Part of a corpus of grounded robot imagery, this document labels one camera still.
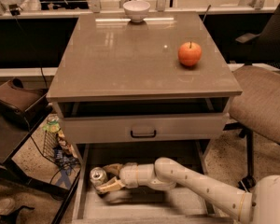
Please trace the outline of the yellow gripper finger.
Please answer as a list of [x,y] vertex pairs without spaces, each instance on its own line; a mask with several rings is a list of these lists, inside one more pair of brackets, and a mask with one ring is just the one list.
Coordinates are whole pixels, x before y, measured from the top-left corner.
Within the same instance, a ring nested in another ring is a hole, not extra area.
[[124,187],[125,185],[119,179],[113,177],[110,180],[108,180],[106,183],[97,186],[96,189],[99,193],[105,194],[112,191],[118,191],[120,189],[123,189]]
[[113,164],[104,166],[103,169],[109,174],[118,176],[122,167],[123,167],[123,165],[120,163],[113,163]]

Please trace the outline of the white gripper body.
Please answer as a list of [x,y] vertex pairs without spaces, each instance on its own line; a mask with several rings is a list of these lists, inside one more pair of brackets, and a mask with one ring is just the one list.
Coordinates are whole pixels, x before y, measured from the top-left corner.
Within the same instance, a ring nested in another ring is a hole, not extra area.
[[138,165],[136,163],[124,164],[119,172],[119,179],[127,189],[134,189],[138,187]]

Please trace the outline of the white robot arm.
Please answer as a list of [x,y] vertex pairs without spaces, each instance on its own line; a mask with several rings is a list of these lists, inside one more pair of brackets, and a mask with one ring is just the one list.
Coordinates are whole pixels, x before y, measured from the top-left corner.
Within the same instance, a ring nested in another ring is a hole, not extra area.
[[199,174],[169,158],[152,164],[114,163],[91,170],[91,182],[103,194],[147,186],[170,190],[181,185],[241,224],[280,224],[280,175],[262,178],[254,190],[241,190]]

